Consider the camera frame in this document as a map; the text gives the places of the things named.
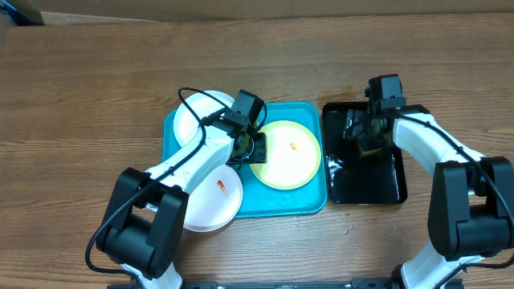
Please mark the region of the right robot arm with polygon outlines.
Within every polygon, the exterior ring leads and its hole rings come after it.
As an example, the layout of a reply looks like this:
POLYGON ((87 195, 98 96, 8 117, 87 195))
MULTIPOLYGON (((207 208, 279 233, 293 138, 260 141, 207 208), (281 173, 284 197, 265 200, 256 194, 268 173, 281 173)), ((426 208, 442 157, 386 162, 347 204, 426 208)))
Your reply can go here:
POLYGON ((387 288, 458 288, 470 268, 512 266, 486 258, 513 248, 513 165, 486 157, 445 131, 421 105, 365 111, 344 119, 346 140, 393 145, 408 152, 432 177, 428 243, 397 266, 387 288))

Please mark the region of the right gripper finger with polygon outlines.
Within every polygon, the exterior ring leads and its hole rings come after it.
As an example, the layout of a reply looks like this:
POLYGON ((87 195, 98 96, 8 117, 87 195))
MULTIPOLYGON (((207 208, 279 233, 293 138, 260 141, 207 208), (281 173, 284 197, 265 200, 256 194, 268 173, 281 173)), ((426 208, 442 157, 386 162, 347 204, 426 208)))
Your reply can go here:
POLYGON ((349 140, 353 136, 353 128, 355 126, 356 121, 356 111, 353 109, 349 109, 346 113, 345 117, 345 130, 344 130, 344 138, 349 140))
POLYGON ((380 140, 382 145, 391 145, 393 143, 393 127, 394 122, 389 118, 382 118, 380 124, 380 140))

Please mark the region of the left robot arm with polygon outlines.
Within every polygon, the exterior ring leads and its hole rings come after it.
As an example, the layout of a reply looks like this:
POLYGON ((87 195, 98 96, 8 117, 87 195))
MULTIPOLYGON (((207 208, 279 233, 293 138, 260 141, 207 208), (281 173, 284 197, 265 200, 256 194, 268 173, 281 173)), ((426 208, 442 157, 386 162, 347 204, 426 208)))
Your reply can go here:
POLYGON ((198 131, 172 157, 116 180, 100 227, 87 248, 120 264, 135 288, 179 288, 171 280, 190 195, 216 168, 246 157, 262 161, 259 109, 222 108, 198 120, 198 131))

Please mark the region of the light green plate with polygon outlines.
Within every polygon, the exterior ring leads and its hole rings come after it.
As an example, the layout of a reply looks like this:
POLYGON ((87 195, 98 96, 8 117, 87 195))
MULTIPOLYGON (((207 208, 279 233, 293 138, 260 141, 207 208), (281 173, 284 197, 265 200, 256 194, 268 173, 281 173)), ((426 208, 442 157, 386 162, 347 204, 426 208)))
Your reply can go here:
POLYGON ((264 125, 267 161, 250 165, 253 174, 273 189, 297 189, 309 183, 321 163, 320 143, 302 124, 278 120, 264 125))

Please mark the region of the green yellow sponge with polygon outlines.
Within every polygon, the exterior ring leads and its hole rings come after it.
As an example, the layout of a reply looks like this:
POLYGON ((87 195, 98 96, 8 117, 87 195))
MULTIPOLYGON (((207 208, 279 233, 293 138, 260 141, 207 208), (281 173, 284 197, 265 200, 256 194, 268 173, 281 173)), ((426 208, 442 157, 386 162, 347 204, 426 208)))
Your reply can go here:
POLYGON ((380 122, 381 119, 367 120, 359 128, 357 133, 357 147, 362 156, 378 153, 381 149, 389 147, 382 145, 380 140, 380 122))

